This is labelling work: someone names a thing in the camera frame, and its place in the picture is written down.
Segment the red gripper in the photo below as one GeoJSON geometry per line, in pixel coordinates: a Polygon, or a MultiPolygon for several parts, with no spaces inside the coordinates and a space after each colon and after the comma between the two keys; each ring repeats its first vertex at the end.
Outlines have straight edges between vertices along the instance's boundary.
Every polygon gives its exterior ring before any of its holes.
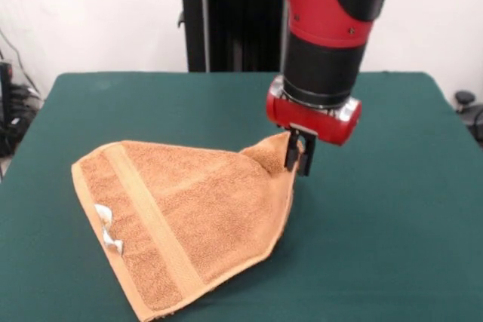
{"type": "Polygon", "coordinates": [[[350,97],[342,108],[335,112],[326,112],[292,102],[269,91],[266,98],[266,114],[274,124],[283,128],[293,128],[290,129],[285,154],[285,168],[288,171],[293,170],[299,158],[299,134],[296,130],[313,135],[303,135],[305,143],[297,171],[300,176],[308,176],[315,152],[316,137],[326,143],[343,145],[358,123],[361,102],[350,97]]]}

